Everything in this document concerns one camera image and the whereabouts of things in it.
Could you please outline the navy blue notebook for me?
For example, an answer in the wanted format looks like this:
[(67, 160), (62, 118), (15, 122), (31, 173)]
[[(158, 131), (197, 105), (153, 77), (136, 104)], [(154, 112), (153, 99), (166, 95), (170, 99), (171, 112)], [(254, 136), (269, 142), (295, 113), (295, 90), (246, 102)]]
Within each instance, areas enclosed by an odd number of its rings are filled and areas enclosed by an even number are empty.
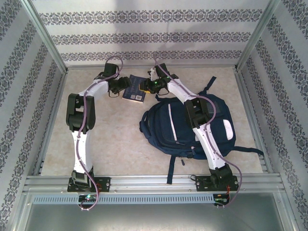
[(141, 82), (146, 80), (146, 78), (130, 75), (129, 79), (131, 81), (131, 86), (124, 90), (122, 99), (133, 101), (133, 102), (138, 102), (138, 103), (143, 103), (145, 99), (145, 92), (141, 91), (139, 89), (139, 86)]

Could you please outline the left controller circuit board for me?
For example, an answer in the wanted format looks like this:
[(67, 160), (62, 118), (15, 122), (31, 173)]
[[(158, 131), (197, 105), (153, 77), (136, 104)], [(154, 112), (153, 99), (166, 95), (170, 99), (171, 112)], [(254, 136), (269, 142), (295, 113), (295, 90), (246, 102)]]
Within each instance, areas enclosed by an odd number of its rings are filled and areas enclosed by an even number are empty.
[(97, 201), (97, 195), (94, 194), (80, 195), (78, 197), (79, 203), (95, 203), (96, 201)]

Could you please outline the controller circuit board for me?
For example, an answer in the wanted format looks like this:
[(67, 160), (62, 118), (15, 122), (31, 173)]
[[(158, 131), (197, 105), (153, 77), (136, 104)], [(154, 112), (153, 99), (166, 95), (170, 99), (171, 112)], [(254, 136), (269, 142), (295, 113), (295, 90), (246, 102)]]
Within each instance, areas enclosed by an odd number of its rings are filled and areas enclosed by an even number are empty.
[(229, 194), (214, 194), (213, 198), (215, 206), (226, 206), (230, 202)]
[(95, 203), (96, 201), (97, 201), (97, 195), (94, 194), (80, 195), (78, 197), (79, 203)]

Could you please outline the grey metal shelf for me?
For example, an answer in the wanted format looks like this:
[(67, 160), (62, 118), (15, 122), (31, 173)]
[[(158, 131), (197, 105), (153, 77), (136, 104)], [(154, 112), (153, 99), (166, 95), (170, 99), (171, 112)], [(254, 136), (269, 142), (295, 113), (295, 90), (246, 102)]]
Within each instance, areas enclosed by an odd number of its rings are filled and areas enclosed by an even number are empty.
[(17, 231), (298, 231), (275, 200), (244, 196), (230, 207), (211, 204), (27, 205)]

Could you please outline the right controller circuit board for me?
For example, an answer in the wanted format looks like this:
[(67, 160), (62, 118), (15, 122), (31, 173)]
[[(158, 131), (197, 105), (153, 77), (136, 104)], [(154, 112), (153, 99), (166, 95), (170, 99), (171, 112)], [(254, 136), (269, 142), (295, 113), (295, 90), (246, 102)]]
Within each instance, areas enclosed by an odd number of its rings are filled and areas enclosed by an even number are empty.
[(226, 206), (230, 202), (229, 194), (214, 194), (213, 198), (215, 206)]

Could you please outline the aluminium rear frame rail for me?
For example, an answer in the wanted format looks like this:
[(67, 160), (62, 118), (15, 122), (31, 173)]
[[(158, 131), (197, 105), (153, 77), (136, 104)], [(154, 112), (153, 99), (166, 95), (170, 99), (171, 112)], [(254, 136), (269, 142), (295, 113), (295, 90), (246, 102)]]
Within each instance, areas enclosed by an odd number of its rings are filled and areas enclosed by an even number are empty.
[[(122, 69), (150, 69), (154, 67), (154, 64), (147, 65), (123, 65)], [(236, 68), (235, 64), (169, 64), (167, 68), (221, 68), (221, 67), (232, 67)], [(69, 66), (68, 70), (92, 70), (102, 69), (104, 65), (73, 65)]]

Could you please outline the aluminium frame post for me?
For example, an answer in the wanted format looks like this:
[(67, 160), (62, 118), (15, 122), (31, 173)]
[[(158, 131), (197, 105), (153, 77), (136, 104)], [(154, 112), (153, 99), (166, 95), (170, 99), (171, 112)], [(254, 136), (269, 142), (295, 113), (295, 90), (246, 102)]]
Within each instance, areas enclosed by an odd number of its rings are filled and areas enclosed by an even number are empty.
[(38, 11), (36, 10), (32, 0), (19, 0), (26, 10), (30, 20), (32, 21), (33, 25), (35, 26), (40, 38), (46, 45), (47, 49), (49, 50), (51, 56), (53, 57), (54, 61), (56, 62), (57, 66), (59, 67), (61, 73), (67, 72), (67, 67), (57, 50), (51, 35), (49, 34), (48, 30), (46, 29)]
[(243, 68), (246, 60), (254, 49), (257, 41), (260, 39), (264, 29), (266, 28), (267, 23), (274, 14), (280, 2), (281, 0), (269, 0), (263, 14), (260, 17), (259, 22), (257, 23), (257, 26), (255, 27), (250, 39), (248, 40), (247, 45), (245, 46), (237, 64), (235, 65), (236, 71), (239, 71)]

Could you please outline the aluminium mounting rail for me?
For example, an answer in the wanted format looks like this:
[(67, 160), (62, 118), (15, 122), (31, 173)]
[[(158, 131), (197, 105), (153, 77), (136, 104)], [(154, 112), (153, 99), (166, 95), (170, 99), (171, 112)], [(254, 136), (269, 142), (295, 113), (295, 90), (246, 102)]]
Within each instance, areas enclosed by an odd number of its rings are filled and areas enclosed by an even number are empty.
[[(69, 176), (28, 176), (23, 193), (65, 193)], [(195, 193), (196, 183), (189, 175), (175, 175), (167, 184), (166, 175), (111, 176), (110, 193), (155, 194)], [(241, 193), (275, 193), (285, 191), (280, 174), (243, 174)]]

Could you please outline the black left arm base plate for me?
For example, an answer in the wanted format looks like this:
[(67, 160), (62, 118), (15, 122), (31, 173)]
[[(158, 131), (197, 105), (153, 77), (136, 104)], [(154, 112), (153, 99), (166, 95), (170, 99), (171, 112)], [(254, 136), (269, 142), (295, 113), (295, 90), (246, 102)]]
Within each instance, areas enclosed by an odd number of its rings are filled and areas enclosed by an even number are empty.
[[(110, 177), (94, 177), (94, 180), (95, 180), (95, 183), (98, 187), (98, 191), (99, 192), (109, 192), (110, 190), (110, 181), (111, 181), (111, 178)], [(92, 187), (86, 187), (86, 186), (79, 186), (79, 185), (76, 185), (74, 184), (72, 178), (69, 179), (69, 182), (68, 182), (68, 186), (67, 186), (67, 191), (68, 192), (91, 192), (91, 193), (94, 193), (96, 192), (95, 190), (95, 187), (92, 186)]]

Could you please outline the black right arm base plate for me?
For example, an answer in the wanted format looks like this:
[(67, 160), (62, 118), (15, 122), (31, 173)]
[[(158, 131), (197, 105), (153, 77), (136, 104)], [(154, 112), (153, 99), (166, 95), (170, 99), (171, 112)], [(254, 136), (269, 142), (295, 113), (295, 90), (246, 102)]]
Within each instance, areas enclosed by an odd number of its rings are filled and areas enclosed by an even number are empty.
[(210, 176), (196, 176), (195, 177), (196, 190), (198, 192), (215, 192), (215, 191), (237, 191), (239, 182), (236, 176), (232, 176), (229, 180), (223, 183), (215, 184), (212, 182)]

